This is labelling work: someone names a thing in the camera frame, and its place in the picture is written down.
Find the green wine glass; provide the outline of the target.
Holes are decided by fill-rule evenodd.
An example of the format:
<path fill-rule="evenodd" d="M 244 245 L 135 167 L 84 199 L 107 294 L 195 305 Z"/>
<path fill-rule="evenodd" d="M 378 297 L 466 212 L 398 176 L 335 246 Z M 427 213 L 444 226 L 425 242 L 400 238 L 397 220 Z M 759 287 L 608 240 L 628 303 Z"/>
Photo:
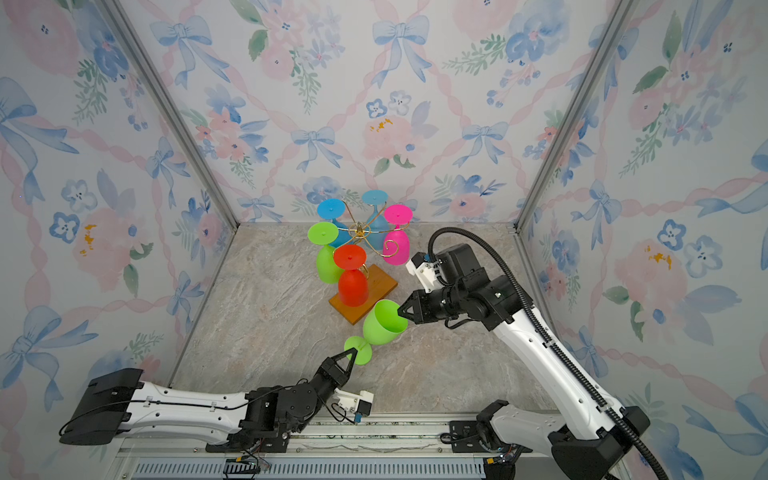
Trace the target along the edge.
<path fill-rule="evenodd" d="M 375 346 L 386 345 L 396 340 L 408 327 L 408 320 L 398 313 L 399 305 L 392 300 L 378 301 L 363 322 L 361 336 L 349 337 L 344 350 L 356 365 L 366 365 L 373 357 Z"/>
<path fill-rule="evenodd" d="M 337 284 L 343 273 L 335 263 L 332 246 L 338 235 L 337 226 L 331 222 L 318 222 L 308 230 L 309 241 L 320 247 L 315 265 L 319 279 L 326 284 Z"/>

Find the pink wine glass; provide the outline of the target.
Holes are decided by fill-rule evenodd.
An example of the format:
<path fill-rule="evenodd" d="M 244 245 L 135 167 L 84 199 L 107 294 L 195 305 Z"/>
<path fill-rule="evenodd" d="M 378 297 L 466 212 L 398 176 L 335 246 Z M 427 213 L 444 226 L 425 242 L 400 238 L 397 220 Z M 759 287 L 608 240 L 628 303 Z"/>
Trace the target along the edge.
<path fill-rule="evenodd" d="M 389 206 L 384 212 L 385 220 L 393 225 L 393 228 L 386 234 L 382 256 L 390 265 L 404 265 L 410 258 L 410 238 L 405 229 L 410 225 L 413 219 L 412 210 L 402 204 Z"/>

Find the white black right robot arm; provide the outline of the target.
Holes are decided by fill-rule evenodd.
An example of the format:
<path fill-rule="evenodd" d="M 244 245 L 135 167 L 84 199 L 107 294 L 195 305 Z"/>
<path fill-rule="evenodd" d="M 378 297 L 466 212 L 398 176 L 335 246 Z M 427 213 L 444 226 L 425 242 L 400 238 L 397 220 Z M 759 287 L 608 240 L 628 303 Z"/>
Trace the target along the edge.
<path fill-rule="evenodd" d="M 648 416 L 610 395 L 554 336 L 509 266 L 487 243 L 502 270 L 489 278 L 472 248 L 418 252 L 406 264 L 421 286 L 399 307 L 417 325 L 479 322 L 528 367 L 554 401 L 554 415 L 497 400 L 477 416 L 477 432 L 491 451 L 524 447 L 552 458 L 569 479 L 605 479 L 623 458 L 640 454 L 658 478 L 666 473 L 642 440 Z"/>

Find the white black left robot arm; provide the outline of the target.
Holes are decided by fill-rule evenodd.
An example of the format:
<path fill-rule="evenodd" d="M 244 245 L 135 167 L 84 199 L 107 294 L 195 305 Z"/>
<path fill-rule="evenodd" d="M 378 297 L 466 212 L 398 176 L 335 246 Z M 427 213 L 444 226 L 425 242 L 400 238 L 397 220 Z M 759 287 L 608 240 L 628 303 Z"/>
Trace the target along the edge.
<path fill-rule="evenodd" d="M 293 385 L 249 392 L 206 394 L 174 390 L 141 379 L 142 370 L 124 368 L 92 379 L 72 418 L 62 426 L 65 445 L 107 445 L 117 438 L 192 439 L 208 453 L 284 453 L 323 409 L 339 422 L 370 414 L 369 391 L 344 391 L 356 360 L 350 348 L 326 358 L 315 375 Z"/>

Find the red wine glass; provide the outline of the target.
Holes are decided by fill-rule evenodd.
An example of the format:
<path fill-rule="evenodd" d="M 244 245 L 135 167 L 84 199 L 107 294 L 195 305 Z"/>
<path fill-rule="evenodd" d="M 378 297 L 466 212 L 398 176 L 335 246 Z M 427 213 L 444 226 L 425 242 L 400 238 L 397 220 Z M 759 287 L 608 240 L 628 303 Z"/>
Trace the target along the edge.
<path fill-rule="evenodd" d="M 344 245 L 335 250 L 334 260 L 343 273 L 338 281 L 340 301 L 349 307 L 363 305 L 368 299 L 368 283 L 362 268 L 367 256 L 358 245 Z"/>

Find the blue wine glass right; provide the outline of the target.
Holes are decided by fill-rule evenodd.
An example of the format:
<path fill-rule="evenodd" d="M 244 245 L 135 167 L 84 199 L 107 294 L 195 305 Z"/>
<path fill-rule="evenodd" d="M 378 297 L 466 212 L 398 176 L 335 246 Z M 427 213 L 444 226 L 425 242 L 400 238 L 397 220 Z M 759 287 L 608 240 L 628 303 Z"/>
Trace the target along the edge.
<path fill-rule="evenodd" d="M 389 229 L 389 223 L 384 217 L 389 196 L 382 190 L 369 190 L 362 195 L 362 201 L 373 208 L 369 219 L 365 222 L 368 235 L 366 240 L 376 251 L 381 251 Z"/>

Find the blue wine glass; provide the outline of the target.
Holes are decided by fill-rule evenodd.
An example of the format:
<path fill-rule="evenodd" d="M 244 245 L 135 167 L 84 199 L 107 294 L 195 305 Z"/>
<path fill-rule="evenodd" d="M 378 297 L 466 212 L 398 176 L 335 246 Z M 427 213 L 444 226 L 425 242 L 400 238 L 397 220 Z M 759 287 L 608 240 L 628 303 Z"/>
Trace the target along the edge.
<path fill-rule="evenodd" d="M 317 208 L 318 215 L 325 221 L 335 225 L 338 229 L 337 238 L 330 243 L 333 248 L 338 248 L 351 239 L 349 227 L 340 221 L 340 218 L 347 212 L 347 206 L 341 199 L 330 198 L 322 201 Z"/>
<path fill-rule="evenodd" d="M 381 251 L 389 229 L 389 223 L 384 217 L 389 196 L 382 190 L 369 190 L 362 195 L 362 201 L 373 208 L 369 219 L 365 222 L 368 235 L 366 240 L 376 251 Z"/>

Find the blue wine glass left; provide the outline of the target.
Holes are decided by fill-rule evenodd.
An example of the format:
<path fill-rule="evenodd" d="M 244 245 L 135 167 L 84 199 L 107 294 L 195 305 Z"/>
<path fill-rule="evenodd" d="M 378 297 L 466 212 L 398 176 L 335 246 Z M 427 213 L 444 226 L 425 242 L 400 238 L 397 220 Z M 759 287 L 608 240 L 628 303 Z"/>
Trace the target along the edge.
<path fill-rule="evenodd" d="M 338 248 L 351 239 L 349 227 L 340 221 L 340 218 L 347 212 L 347 206 L 341 199 L 330 198 L 322 201 L 317 208 L 318 215 L 325 221 L 335 225 L 338 229 L 337 238 L 330 243 L 333 248 Z"/>

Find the aluminium rail base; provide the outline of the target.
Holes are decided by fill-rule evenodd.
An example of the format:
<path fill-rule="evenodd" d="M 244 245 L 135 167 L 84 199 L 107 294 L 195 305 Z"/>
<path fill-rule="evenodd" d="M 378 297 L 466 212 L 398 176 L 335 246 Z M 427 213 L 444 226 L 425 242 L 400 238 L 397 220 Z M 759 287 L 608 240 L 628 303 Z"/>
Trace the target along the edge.
<path fill-rule="evenodd" d="M 200 441 L 126 439 L 108 479 L 562 479 L 555 461 L 524 452 L 514 466 L 504 455 L 443 443 L 464 436 L 470 413 L 373 414 L 361 423 L 319 415 L 285 443 L 284 452 L 211 453 Z"/>

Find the aluminium corner post right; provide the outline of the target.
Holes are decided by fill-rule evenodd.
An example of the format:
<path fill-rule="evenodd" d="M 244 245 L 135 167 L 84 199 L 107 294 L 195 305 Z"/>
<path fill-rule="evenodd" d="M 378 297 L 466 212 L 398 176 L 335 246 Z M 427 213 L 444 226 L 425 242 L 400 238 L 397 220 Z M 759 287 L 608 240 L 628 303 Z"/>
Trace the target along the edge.
<path fill-rule="evenodd" d="M 573 91 L 573 97 L 565 109 L 563 123 L 556 134 L 552 147 L 544 156 L 542 164 L 534 177 L 532 187 L 525 197 L 524 207 L 521 209 L 516 222 L 514 232 L 520 236 L 532 222 L 537 202 L 544 193 L 552 172 L 556 169 L 560 156 L 565 151 L 570 136 L 576 131 L 581 116 L 586 111 L 596 89 L 597 81 L 607 69 L 607 63 L 615 53 L 620 37 L 627 29 L 629 19 L 637 6 L 636 1 L 616 1 L 611 15 L 608 17 L 601 36 L 598 38 L 597 47 L 593 50 L 583 77 Z"/>

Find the aluminium corner post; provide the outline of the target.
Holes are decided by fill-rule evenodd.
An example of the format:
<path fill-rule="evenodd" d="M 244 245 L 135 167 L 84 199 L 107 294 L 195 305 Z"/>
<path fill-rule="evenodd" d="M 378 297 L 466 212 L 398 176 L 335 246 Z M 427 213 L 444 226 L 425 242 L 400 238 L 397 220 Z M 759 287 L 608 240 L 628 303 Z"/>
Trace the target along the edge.
<path fill-rule="evenodd" d="M 239 221 L 235 218 L 233 209 L 230 207 L 217 183 L 213 171 L 199 152 L 191 131 L 186 126 L 183 116 L 170 92 L 163 84 L 160 72 L 157 70 L 135 28 L 131 24 L 126 11 L 119 1 L 96 1 L 96 6 L 104 16 L 107 24 L 113 29 L 121 45 L 126 49 L 128 58 L 135 64 L 137 70 L 143 76 L 150 96 L 159 108 L 161 116 L 187 155 L 193 169 L 211 196 L 213 203 L 224 215 L 228 226 L 237 230 Z"/>
<path fill-rule="evenodd" d="M 583 77 L 573 91 L 573 97 L 565 109 L 563 123 L 556 134 L 552 147 L 544 156 L 542 164 L 534 177 L 532 187 L 525 197 L 524 207 L 521 209 L 516 222 L 514 232 L 520 236 L 532 222 L 537 202 L 544 193 L 552 172 L 556 169 L 560 156 L 565 151 L 570 136 L 576 131 L 581 116 L 586 111 L 596 89 L 597 81 L 607 69 L 607 63 L 615 53 L 620 37 L 627 29 L 629 19 L 637 6 L 636 1 L 616 1 L 611 15 L 608 17 L 601 36 L 598 38 L 597 47 L 593 50 Z"/>

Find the aluminium corner post left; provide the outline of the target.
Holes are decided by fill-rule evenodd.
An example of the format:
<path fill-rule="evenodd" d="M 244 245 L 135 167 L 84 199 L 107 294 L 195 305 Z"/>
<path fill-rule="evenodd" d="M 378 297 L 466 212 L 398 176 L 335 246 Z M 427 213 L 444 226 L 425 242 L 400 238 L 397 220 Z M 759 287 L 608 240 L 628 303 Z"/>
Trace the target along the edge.
<path fill-rule="evenodd" d="M 186 126 L 183 116 L 170 92 L 163 84 L 160 72 L 157 70 L 135 28 L 131 24 L 126 11 L 119 1 L 96 1 L 96 6 L 104 16 L 107 24 L 113 29 L 121 45 L 126 49 L 128 58 L 135 64 L 137 70 L 143 76 L 150 96 L 159 108 L 161 116 L 187 155 L 193 169 L 211 196 L 213 203 L 224 215 L 228 226 L 237 230 L 239 221 L 235 218 L 233 209 L 230 207 L 217 183 L 213 171 L 199 152 L 191 131 Z"/>

